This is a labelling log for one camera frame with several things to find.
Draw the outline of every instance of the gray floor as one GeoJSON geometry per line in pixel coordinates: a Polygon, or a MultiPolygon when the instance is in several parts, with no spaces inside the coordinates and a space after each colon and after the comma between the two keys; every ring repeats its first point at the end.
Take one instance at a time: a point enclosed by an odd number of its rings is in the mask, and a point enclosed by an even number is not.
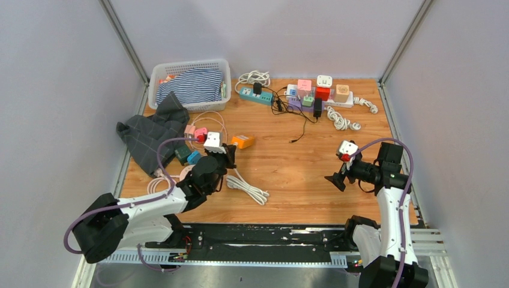
{"type": "MultiPolygon", "coordinates": [[[[430,271],[428,288],[438,288],[427,257],[419,258],[420,266],[430,271]]],[[[175,272],[162,274],[133,264],[102,264],[100,281],[115,283],[134,271],[127,280],[114,287],[176,287],[176,288],[298,288],[358,287],[358,276],[331,268],[266,268],[228,266],[183,266],[175,272]]],[[[102,287],[94,279],[91,287],[102,287]]]]}

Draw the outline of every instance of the purple power strip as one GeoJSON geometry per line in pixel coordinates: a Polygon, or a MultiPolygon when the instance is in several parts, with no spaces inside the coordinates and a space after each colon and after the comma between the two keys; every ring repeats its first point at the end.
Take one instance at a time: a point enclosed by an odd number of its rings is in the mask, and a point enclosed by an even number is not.
{"type": "MultiPolygon", "coordinates": [[[[302,110],[302,112],[313,112],[313,105],[315,104],[315,101],[313,100],[313,104],[311,104],[311,107],[302,106],[301,101],[297,97],[286,97],[286,100],[288,100],[288,104],[291,106],[294,106],[295,110],[302,110]]],[[[322,101],[322,111],[325,110],[325,102],[322,101]]]]}

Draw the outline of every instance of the dark gray cloth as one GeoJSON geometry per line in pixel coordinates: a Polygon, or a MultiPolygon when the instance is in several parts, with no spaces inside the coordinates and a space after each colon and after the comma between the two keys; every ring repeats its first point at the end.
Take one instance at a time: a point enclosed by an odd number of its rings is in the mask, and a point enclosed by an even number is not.
{"type": "MultiPolygon", "coordinates": [[[[158,106],[155,114],[149,117],[135,115],[125,125],[116,124],[116,132],[127,149],[131,152],[134,161],[149,176],[155,177],[158,168],[157,148],[170,138],[184,137],[185,126],[189,121],[189,113],[171,92],[158,106]]],[[[170,142],[161,149],[164,167],[175,156],[175,148],[185,145],[184,141],[170,142]]]]}

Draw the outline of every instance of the red block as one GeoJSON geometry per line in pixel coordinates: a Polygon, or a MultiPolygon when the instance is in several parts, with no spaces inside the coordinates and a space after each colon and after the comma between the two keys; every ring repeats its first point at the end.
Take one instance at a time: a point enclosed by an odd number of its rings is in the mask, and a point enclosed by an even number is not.
{"type": "Polygon", "coordinates": [[[323,101],[329,100],[331,88],[316,87],[315,98],[321,98],[323,101]]]}

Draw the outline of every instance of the wooden tabletop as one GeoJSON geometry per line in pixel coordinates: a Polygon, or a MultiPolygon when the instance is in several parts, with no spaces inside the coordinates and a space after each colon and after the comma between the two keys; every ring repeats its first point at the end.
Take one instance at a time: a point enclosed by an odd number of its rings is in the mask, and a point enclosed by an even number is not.
{"type": "MultiPolygon", "coordinates": [[[[232,87],[235,83],[236,80],[232,80],[232,87]]],[[[297,80],[273,79],[270,88],[278,90],[291,83],[297,83],[297,80]]],[[[345,192],[341,192],[324,179],[324,176],[338,172],[342,165],[335,155],[342,140],[354,140],[363,146],[372,140],[391,136],[375,80],[337,79],[333,87],[336,84],[349,85],[354,96],[371,101],[378,106],[379,112],[371,114],[368,107],[359,105],[351,109],[336,107],[345,118],[359,122],[361,130],[338,131],[324,112],[318,123],[306,124],[304,137],[295,143],[289,141],[301,135],[303,117],[273,115],[269,106],[242,100],[232,91],[226,109],[220,112],[226,124],[228,141],[239,134],[256,137],[253,146],[237,149],[236,164],[249,184],[270,193],[268,202],[265,206],[258,205],[245,192],[229,189],[225,183],[221,192],[209,196],[200,207],[179,214],[179,219],[188,223],[344,224],[352,215],[360,215],[380,222],[378,203],[373,193],[362,192],[357,184],[347,184],[345,192]]],[[[154,110],[147,105],[144,115],[152,114],[154,110]]],[[[190,114],[191,122],[197,115],[190,114]]],[[[219,119],[213,113],[208,116],[219,119]]],[[[218,123],[209,120],[199,121],[196,126],[212,131],[220,129],[218,123]]],[[[379,145],[374,145],[364,151],[363,160],[372,162],[378,148],[379,145]]],[[[180,174],[181,170],[182,166],[176,160],[167,167],[171,175],[180,174]]],[[[235,172],[229,171],[229,174],[234,175],[235,172]]],[[[131,159],[121,197],[146,194],[146,186],[151,179],[131,159]]],[[[161,191],[167,186],[161,184],[158,188],[161,191]]],[[[372,186],[364,184],[363,188],[369,190],[372,186]]],[[[417,224],[413,209],[410,219],[412,224],[417,224]]]]}

